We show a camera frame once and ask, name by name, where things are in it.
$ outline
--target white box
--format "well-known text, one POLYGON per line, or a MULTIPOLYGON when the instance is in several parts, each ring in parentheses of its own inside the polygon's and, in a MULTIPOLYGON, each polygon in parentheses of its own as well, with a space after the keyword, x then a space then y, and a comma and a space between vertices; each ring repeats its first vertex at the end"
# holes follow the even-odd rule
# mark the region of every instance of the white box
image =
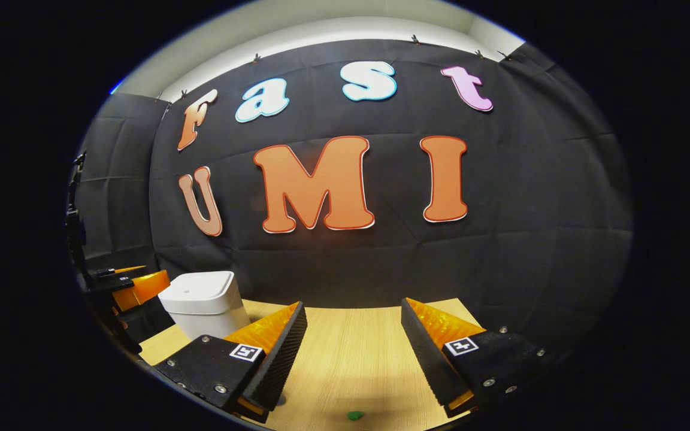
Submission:
POLYGON ((225 338, 250 323, 230 271, 183 274, 159 293, 159 299, 191 340, 200 335, 225 338))

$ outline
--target light wood surface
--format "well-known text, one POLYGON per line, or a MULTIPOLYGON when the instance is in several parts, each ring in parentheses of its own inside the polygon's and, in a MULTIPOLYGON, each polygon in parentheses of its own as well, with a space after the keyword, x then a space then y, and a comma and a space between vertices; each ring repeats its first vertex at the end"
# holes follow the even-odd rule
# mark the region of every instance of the light wood surface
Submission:
MULTIPOLYGON (((428 305, 479 324, 456 298, 428 305)), ((244 300, 251 321, 284 306, 244 300)), ((259 425, 278 431, 419 431, 451 421, 408 343, 400 306, 305 312, 307 331, 284 386, 287 403, 259 425), (353 410, 364 417, 348 420, 353 410)), ((175 325, 143 341, 140 357, 156 365, 188 343, 175 325)))

